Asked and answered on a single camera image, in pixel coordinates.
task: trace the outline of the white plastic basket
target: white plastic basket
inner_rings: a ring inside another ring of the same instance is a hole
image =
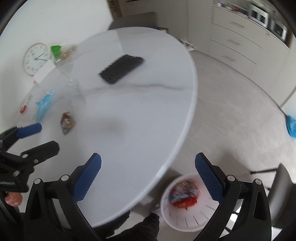
[[[188,209],[180,209],[170,203],[169,195],[173,187],[181,181],[191,181],[200,191],[197,204]],[[160,209],[164,220],[172,228],[182,232],[196,232],[202,230],[212,217],[219,203],[214,201],[205,187],[198,172],[189,173],[176,178],[164,191]]]

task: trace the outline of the clock face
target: clock face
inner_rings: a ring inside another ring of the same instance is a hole
[[[23,66],[29,75],[34,75],[50,59],[49,48],[42,43],[33,44],[25,53]]]

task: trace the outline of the drawer handle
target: drawer handle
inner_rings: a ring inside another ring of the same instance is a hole
[[[239,45],[239,46],[241,46],[241,44],[239,44],[238,42],[235,42],[234,40],[232,40],[232,39],[228,39],[227,41],[229,41],[229,42],[231,42],[231,43],[233,43],[233,44],[236,44],[236,45]]]
[[[239,26],[240,28],[246,28],[245,26],[240,25],[240,24],[238,24],[238,23],[236,23],[236,22],[230,22],[230,23],[232,23],[232,24],[234,24],[234,25],[236,25],[236,26]]]
[[[227,58],[227,59],[229,59],[229,60],[231,60],[231,61],[234,61],[234,62],[236,62],[236,60],[235,59],[233,59],[233,58],[230,58],[229,56],[227,56],[227,55],[223,55],[223,57],[224,58]]]

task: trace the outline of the white cabinet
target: white cabinet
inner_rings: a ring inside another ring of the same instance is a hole
[[[265,45],[265,28],[241,14],[213,6],[213,23],[246,37],[260,47]]]
[[[246,16],[213,6],[211,40],[211,56],[249,77],[279,105],[288,98],[292,90],[281,88],[293,82],[284,68],[290,50],[270,31]]]
[[[251,40],[216,24],[213,24],[211,40],[240,53],[255,64],[262,51],[262,48]]]
[[[249,77],[255,64],[238,52],[211,40],[210,55]]]
[[[209,54],[212,33],[212,1],[188,0],[188,40],[196,50]]]
[[[273,97],[272,87],[285,64],[289,50],[270,33],[266,32],[265,36],[264,47],[250,79]]]

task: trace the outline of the hand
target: hand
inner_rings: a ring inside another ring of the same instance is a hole
[[[5,202],[13,207],[19,206],[22,203],[22,195],[19,192],[9,192],[5,197]]]

